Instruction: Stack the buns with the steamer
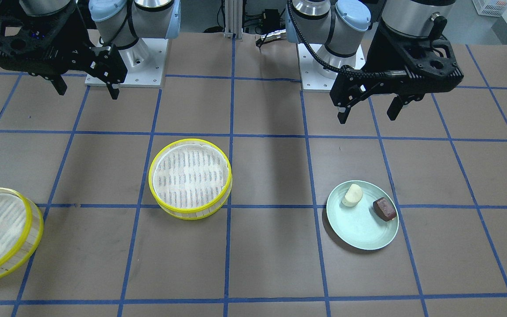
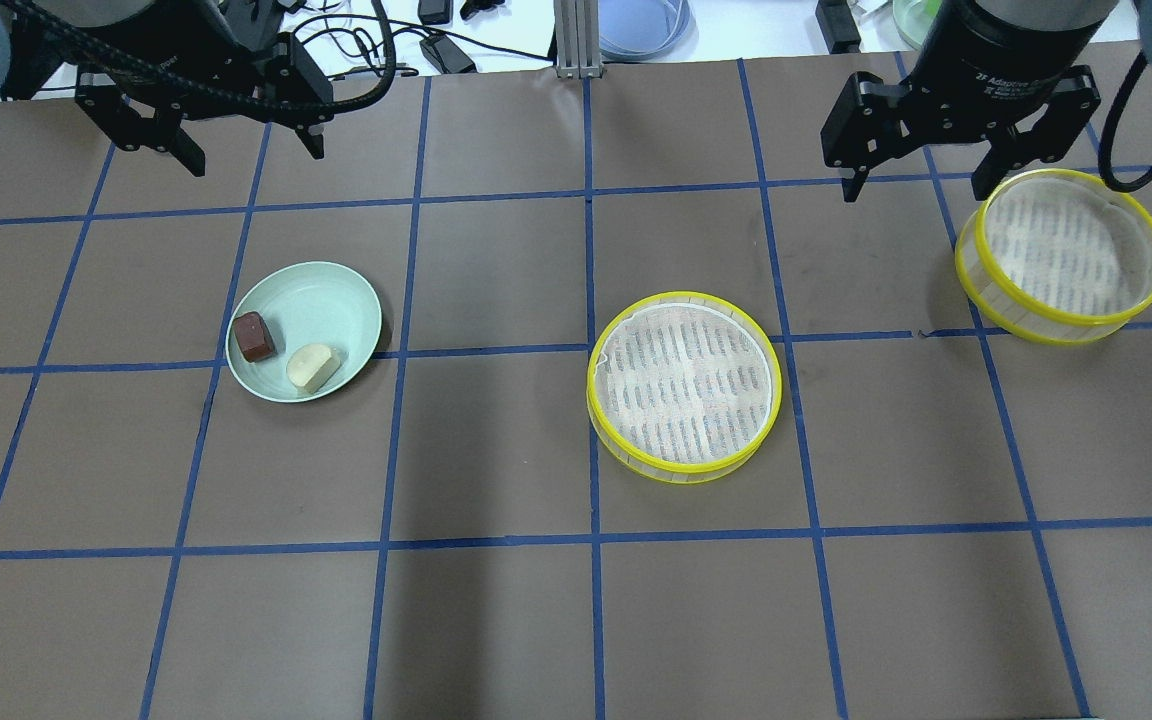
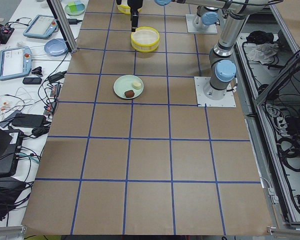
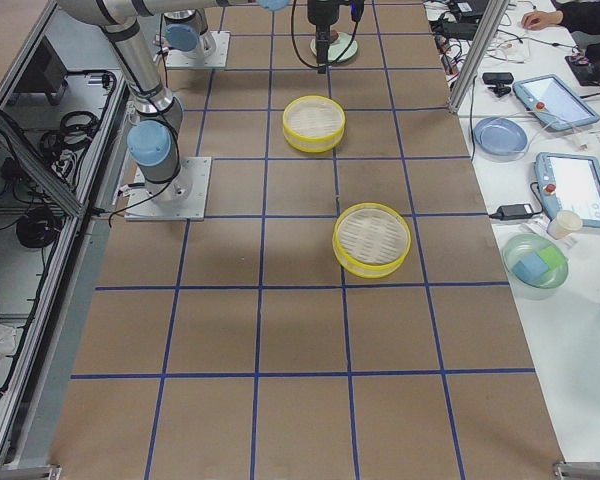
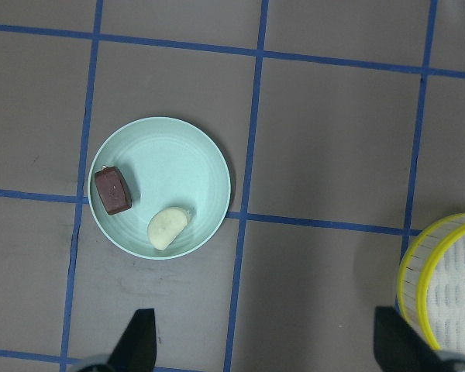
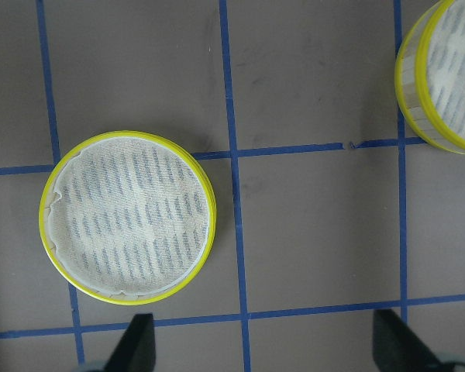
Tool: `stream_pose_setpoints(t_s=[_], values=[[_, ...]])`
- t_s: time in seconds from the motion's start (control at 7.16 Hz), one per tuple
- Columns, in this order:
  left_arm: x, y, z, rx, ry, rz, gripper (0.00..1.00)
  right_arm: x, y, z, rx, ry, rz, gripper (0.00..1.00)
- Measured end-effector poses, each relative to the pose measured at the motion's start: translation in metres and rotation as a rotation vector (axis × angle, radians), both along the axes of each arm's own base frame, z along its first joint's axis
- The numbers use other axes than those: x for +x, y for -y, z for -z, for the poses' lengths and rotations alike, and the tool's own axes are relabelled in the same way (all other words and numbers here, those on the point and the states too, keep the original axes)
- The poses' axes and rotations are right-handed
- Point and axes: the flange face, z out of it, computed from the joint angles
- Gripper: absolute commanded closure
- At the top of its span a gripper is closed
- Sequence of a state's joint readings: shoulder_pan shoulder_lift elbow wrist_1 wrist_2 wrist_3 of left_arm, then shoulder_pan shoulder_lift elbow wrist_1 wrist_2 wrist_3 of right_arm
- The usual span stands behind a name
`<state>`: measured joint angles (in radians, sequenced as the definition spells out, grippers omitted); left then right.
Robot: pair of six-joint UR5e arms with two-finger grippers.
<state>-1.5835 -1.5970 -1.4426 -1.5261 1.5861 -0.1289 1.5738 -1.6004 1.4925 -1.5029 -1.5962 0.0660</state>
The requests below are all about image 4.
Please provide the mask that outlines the person hand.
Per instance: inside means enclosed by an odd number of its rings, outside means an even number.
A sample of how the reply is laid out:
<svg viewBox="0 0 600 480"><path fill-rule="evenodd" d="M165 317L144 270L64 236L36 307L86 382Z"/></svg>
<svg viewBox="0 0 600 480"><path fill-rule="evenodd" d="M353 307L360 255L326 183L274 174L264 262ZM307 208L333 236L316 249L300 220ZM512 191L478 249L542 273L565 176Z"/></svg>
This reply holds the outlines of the person hand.
<svg viewBox="0 0 600 480"><path fill-rule="evenodd" d="M526 30L542 30L547 27L560 26L564 14L561 10L546 12L534 10L523 15L521 26Z"/></svg>

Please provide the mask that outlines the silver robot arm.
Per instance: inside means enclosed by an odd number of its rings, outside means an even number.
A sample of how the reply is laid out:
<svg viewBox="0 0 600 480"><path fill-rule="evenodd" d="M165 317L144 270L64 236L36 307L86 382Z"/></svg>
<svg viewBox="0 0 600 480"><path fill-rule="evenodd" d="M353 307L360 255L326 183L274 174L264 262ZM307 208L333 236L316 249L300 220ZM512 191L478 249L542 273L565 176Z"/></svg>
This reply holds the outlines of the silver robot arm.
<svg viewBox="0 0 600 480"><path fill-rule="evenodd" d="M310 42L314 62L301 57L295 39L292 47L304 66L320 74L335 64L347 62L358 51L356 34L342 33L334 29L339 20L340 8L350 8L354 30L362 19L363 1L309 1L307 19L315 28ZM154 42L159 47L158 57L165 71L224 69L227 65L231 34L228 31L209 29L203 9L168 12L161 17L159 32Z"/></svg>
<svg viewBox="0 0 600 480"><path fill-rule="evenodd" d="M163 82L141 31L141 17L162 18L160 38L176 53L195 65L203 65L220 54L216 39L228 33L209 30L206 10L232 7L235 1L61 1L59 6L72 18L98 27L108 40L130 88L141 120L160 119L178 137L182 107Z"/></svg>

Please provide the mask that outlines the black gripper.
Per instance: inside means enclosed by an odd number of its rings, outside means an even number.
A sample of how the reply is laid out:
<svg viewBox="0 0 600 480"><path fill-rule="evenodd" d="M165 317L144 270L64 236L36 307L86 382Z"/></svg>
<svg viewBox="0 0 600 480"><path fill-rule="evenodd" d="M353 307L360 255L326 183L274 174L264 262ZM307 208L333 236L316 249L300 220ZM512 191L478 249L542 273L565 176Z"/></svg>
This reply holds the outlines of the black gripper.
<svg viewBox="0 0 600 480"><path fill-rule="evenodd" d="M316 65L319 74L325 74L328 67L329 30L334 25L340 14L340 8L349 8L351 21L357 23L361 20L364 0L308 0L307 18L310 24L316 27L315 49Z"/></svg>

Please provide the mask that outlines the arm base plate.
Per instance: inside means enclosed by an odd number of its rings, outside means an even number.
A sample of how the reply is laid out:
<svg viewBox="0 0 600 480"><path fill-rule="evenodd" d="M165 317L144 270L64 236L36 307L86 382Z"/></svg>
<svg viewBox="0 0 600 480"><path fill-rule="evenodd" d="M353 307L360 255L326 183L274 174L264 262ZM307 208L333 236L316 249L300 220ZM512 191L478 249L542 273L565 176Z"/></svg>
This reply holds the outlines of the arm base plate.
<svg viewBox="0 0 600 480"><path fill-rule="evenodd" d="M191 51L171 49L166 65L170 70L224 69L227 64L231 34L229 31L207 31Z"/></svg>
<svg viewBox="0 0 600 480"><path fill-rule="evenodd" d="M163 185L146 183L139 167L134 181L141 183L129 193L127 221L203 221L211 177L211 157L182 157L180 173L162 191Z"/></svg>

